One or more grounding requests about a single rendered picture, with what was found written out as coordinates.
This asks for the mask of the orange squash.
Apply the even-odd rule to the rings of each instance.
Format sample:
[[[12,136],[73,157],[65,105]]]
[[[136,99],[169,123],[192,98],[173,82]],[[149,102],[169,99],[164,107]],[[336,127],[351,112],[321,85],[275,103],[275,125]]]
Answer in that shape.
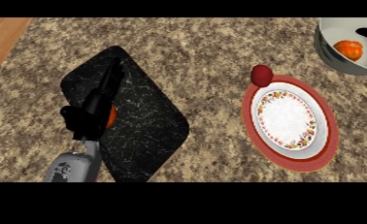
[[[112,125],[115,124],[115,116],[117,116],[115,105],[112,105],[107,129],[109,129],[112,127]]]

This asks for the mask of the red round placemat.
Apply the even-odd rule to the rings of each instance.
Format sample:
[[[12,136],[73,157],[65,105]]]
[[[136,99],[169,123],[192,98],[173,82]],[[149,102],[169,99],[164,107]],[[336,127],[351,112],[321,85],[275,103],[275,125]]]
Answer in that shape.
[[[260,89],[253,83],[249,86],[249,89],[244,94],[244,100],[241,104],[241,117],[244,120],[244,126],[247,129],[247,134],[252,138],[252,142],[256,146],[256,149],[262,153],[262,155],[272,161],[280,167],[302,173],[309,173],[320,170],[331,161],[333,156],[336,154],[336,150],[339,147],[339,127],[336,118],[331,112],[331,109],[327,105],[327,102],[315,89],[300,80],[293,77],[275,75],[271,82],[287,82],[296,86],[299,86],[315,98],[318,104],[321,105],[321,109],[324,111],[327,117],[329,124],[329,137],[327,144],[321,150],[321,152],[311,158],[305,160],[296,160],[287,158],[284,155],[277,154],[265,142],[260,140],[259,134],[255,131],[253,121],[252,121],[252,97],[255,95],[255,91]]]

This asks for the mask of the white floral rimmed plate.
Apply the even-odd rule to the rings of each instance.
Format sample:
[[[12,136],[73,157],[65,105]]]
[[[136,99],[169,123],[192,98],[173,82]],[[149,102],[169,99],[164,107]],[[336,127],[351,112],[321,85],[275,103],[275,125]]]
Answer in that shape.
[[[271,150],[287,158],[314,157],[327,144],[329,124],[321,105],[287,82],[271,82],[255,91],[252,124]]]

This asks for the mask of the black marbled cutting board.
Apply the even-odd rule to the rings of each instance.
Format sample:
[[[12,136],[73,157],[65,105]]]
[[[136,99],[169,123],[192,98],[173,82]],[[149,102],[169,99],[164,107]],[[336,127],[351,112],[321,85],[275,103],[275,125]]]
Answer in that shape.
[[[183,144],[189,124],[124,49],[101,51],[65,75],[61,89],[78,107],[115,58],[124,77],[114,98],[115,123],[101,138],[102,160],[117,182],[145,182]]]

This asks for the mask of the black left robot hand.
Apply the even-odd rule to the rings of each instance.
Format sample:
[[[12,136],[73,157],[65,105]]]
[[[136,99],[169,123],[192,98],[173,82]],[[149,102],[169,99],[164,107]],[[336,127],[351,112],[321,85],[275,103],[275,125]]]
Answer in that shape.
[[[123,64],[114,58],[99,86],[90,90],[81,107],[64,106],[61,109],[67,128],[78,141],[98,141],[105,133],[123,77]]]

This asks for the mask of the orange pumpkin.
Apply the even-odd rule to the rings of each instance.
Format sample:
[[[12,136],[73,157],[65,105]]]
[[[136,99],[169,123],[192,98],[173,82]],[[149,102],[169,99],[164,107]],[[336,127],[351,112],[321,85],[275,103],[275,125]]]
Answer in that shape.
[[[363,45],[352,40],[342,40],[336,42],[334,49],[352,61],[357,61],[363,55]]]

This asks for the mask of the dark red apple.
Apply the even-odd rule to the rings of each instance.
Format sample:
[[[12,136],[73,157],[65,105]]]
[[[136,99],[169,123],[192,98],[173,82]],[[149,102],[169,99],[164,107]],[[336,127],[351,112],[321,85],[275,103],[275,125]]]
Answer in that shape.
[[[252,83],[257,87],[266,87],[274,78],[274,73],[265,65],[256,65],[252,68]]]

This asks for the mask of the brown wooden board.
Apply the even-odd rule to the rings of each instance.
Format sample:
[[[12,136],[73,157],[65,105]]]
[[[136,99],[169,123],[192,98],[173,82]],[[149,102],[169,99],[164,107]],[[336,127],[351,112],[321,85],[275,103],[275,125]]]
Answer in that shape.
[[[0,64],[30,25],[30,17],[0,17]]]

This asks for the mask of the grey metal bowl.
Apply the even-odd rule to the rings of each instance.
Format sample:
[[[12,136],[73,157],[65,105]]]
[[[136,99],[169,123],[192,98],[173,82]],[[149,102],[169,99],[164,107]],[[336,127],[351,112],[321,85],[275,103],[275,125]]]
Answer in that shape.
[[[361,45],[361,56],[352,61],[334,48],[340,41]],[[320,17],[314,46],[324,63],[339,72],[367,76],[367,17]]]

